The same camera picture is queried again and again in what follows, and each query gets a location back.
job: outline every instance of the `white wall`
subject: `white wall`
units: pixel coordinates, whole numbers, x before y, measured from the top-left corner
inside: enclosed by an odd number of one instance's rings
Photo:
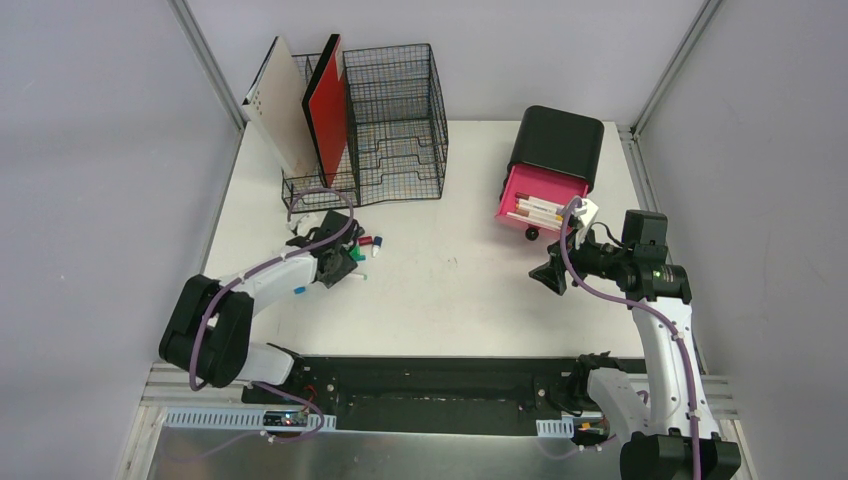
[[[848,3],[725,2],[642,141],[763,479],[845,479]]]
[[[114,478],[236,131],[167,2],[4,2],[0,478]]]
[[[190,0],[243,96],[275,35],[295,53],[431,43],[449,119],[518,120],[533,104],[630,124],[702,0]]]

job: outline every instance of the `black wire mesh file organizer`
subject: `black wire mesh file organizer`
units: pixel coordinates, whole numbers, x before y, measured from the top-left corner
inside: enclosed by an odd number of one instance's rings
[[[309,83],[320,55],[295,55]],[[448,126],[436,62],[429,44],[344,52],[348,142],[332,188],[354,206],[438,199],[448,156]],[[283,202],[321,187],[320,170],[283,176]],[[307,194],[294,212],[341,208],[329,193]]]

